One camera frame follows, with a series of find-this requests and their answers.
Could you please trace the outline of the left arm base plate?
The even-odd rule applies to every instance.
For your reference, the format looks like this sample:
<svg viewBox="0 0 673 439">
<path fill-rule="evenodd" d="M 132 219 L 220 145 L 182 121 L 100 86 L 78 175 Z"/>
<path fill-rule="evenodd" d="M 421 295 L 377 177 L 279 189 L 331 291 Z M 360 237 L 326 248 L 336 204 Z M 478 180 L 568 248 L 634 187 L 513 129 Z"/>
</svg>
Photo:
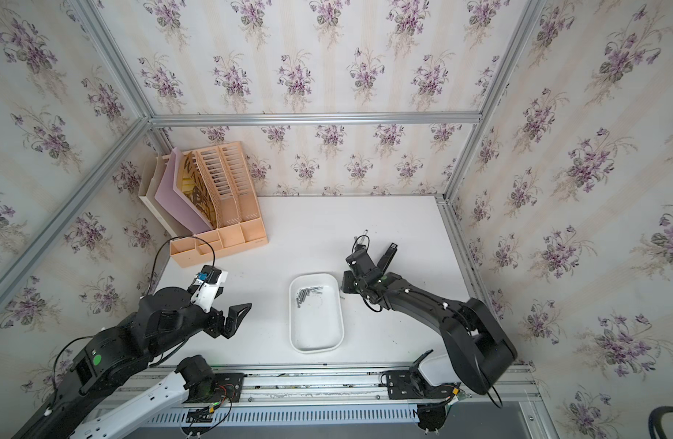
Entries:
<svg viewBox="0 0 673 439">
<path fill-rule="evenodd" d="M 210 404 L 228 399 L 238 402 L 246 375 L 244 373 L 216 373 L 212 382 L 205 380 L 190 391 L 185 404 Z"/>
</svg>

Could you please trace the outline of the white plastic storage tray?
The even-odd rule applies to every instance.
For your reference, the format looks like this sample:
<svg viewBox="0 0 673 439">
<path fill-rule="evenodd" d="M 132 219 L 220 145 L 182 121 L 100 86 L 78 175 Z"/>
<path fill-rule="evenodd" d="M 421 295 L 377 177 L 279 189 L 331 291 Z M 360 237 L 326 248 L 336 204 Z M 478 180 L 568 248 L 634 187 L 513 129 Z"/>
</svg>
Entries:
<svg viewBox="0 0 673 439">
<path fill-rule="evenodd" d="M 323 294 L 309 296 L 301 308 L 296 296 L 301 288 L 321 285 Z M 340 347 L 345 338 L 340 287 L 332 274 L 305 274 L 289 287 L 290 342 L 302 354 L 328 352 Z"/>
</svg>

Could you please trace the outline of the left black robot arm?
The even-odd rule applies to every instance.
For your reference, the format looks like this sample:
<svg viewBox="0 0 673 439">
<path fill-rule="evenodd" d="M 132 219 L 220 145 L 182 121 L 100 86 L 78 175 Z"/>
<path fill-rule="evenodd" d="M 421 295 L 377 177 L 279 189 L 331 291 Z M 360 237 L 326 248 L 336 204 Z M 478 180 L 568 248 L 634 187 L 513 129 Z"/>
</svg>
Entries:
<svg viewBox="0 0 673 439">
<path fill-rule="evenodd" d="M 91 412 L 153 360 L 200 332 L 232 338 L 251 303 L 228 314 L 204 308 L 193 290 L 166 287 L 140 300 L 120 324 L 104 329 L 73 358 L 53 394 L 14 434 L 16 438 L 67 438 Z"/>
</svg>

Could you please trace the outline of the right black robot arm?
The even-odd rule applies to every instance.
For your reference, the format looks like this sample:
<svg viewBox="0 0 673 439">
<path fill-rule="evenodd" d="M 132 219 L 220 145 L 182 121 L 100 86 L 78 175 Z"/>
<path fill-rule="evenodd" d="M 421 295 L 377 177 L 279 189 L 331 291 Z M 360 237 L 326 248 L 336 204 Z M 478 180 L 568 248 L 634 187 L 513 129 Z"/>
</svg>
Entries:
<svg viewBox="0 0 673 439">
<path fill-rule="evenodd" d="M 367 246 L 356 244 L 345 261 L 343 287 L 365 303 L 402 313 L 439 334 L 460 382 L 474 393 L 489 393 L 517 360 L 517 349 L 484 302 L 447 299 L 389 272 L 397 253 L 393 243 L 377 263 Z"/>
</svg>

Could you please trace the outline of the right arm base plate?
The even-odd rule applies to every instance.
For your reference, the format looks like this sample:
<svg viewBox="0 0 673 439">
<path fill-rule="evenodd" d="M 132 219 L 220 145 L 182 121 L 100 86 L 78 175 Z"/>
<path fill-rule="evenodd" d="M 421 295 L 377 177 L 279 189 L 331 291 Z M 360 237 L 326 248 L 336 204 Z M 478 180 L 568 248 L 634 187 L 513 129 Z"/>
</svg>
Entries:
<svg viewBox="0 0 673 439">
<path fill-rule="evenodd" d="M 393 369 L 380 374 L 389 400 L 445 400 L 459 393 L 460 383 L 431 385 L 417 371 Z"/>
</svg>

